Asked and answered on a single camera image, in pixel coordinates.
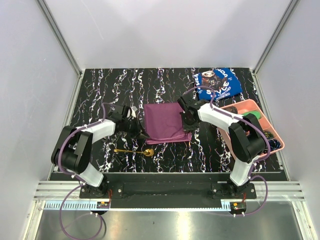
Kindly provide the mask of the magenta cloth napkin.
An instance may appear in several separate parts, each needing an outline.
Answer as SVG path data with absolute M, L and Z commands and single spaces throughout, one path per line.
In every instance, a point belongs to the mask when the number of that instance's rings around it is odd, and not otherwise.
M 164 143 L 189 142 L 192 138 L 190 132 L 183 130 L 180 113 L 182 108 L 177 102 L 148 103 L 143 105 L 144 123 L 149 138 L 149 145 Z

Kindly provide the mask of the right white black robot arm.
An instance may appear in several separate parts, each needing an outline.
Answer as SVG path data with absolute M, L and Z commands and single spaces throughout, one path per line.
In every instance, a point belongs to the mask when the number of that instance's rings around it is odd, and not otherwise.
M 209 123 L 225 131 L 230 139 L 230 150 L 235 163 L 227 185 L 228 195 L 239 198 L 245 192 L 245 184 L 251 178 L 254 163 L 264 150 L 270 154 L 271 147 L 258 118 L 253 114 L 241 115 L 216 107 L 207 100 L 195 100 L 187 94 L 177 100 L 182 108 L 183 129 L 187 132 L 198 128 L 201 122 Z

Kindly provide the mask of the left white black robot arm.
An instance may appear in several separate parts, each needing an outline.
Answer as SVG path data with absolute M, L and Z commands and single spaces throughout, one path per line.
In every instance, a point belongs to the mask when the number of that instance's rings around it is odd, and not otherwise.
M 133 107 L 109 104 L 110 112 L 102 104 L 102 118 L 80 127 L 65 126 L 59 135 L 51 155 L 51 162 L 59 170 L 91 186 L 90 192 L 97 198 L 108 193 L 107 180 L 91 164 L 92 145 L 106 137 L 124 132 L 133 139 L 147 139 L 149 135 L 136 116 Z

